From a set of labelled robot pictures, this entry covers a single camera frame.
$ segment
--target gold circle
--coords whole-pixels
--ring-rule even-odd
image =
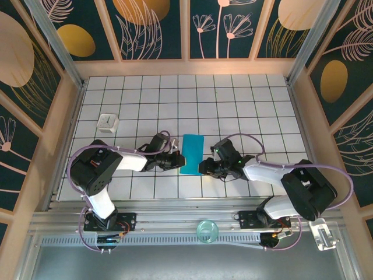
[[[123,18],[136,25],[145,25],[145,7],[156,13],[158,20],[164,19],[170,10],[170,0],[112,0],[115,8]]]
[[[0,81],[8,86],[27,84],[34,71],[33,43],[14,18],[0,12]]]
[[[339,60],[332,60],[322,71],[321,96],[326,102],[333,103],[344,92],[349,74],[346,66]]]
[[[326,0],[281,0],[279,21],[289,30],[310,29]]]
[[[66,24],[57,30],[68,52],[77,57],[89,57],[96,50],[92,36],[75,24]]]

